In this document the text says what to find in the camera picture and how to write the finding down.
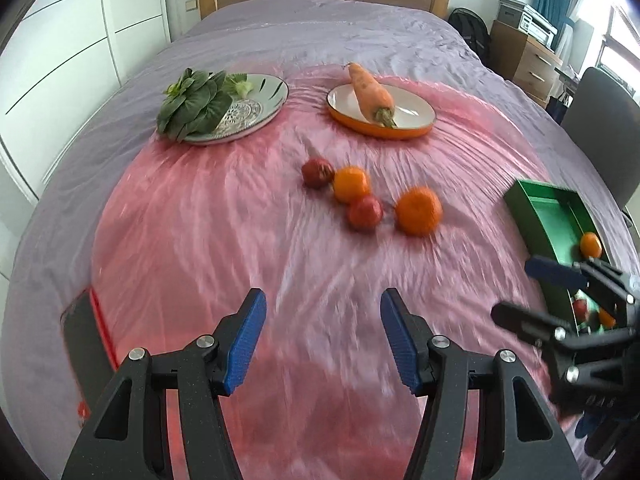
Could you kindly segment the blue gloved right hand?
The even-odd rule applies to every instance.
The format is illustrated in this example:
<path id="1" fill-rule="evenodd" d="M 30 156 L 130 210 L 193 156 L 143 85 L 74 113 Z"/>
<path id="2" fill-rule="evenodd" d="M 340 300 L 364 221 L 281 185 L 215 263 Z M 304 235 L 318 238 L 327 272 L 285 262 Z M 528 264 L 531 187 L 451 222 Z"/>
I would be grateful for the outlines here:
<path id="1" fill-rule="evenodd" d="M 584 440 L 585 452 L 589 457 L 603 462 L 638 422 L 639 417 L 622 419 L 584 413 L 578 420 L 574 435 L 578 440 Z"/>

